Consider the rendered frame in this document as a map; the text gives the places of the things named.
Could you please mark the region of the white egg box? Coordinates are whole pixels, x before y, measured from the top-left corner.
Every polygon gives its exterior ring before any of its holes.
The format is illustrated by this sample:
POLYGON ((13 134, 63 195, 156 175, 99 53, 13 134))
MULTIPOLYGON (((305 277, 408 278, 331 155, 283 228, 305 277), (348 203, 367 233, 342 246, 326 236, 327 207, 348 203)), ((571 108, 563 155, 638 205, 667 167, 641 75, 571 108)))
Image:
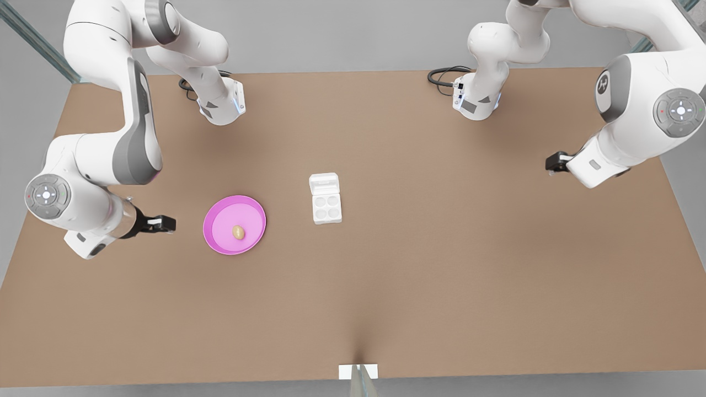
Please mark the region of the white egg box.
POLYGON ((342 222, 340 194, 313 195, 311 203, 314 224, 342 222))

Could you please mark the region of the white egg box lid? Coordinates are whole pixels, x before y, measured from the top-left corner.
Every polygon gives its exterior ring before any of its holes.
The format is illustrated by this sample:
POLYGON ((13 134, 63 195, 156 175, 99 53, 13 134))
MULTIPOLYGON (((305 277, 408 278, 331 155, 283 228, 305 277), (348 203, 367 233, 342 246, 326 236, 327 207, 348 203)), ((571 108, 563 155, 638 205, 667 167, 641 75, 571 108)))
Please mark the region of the white egg box lid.
POLYGON ((340 193, 340 183, 337 173, 312 174, 308 178, 312 196, 334 195, 340 193))

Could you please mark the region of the pink round plate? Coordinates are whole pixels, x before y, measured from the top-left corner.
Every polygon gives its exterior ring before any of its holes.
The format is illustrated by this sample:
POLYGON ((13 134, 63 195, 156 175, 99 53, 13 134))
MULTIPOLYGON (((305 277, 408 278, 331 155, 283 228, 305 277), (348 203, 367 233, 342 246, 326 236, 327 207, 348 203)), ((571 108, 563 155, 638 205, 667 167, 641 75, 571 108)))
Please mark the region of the pink round plate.
POLYGON ((202 223, 202 235, 213 251, 223 255, 237 255, 249 251, 260 242, 266 225, 264 208, 257 200, 234 195, 217 201, 207 211, 202 223), (244 239, 237 240, 232 236, 235 224, 244 228, 244 239))

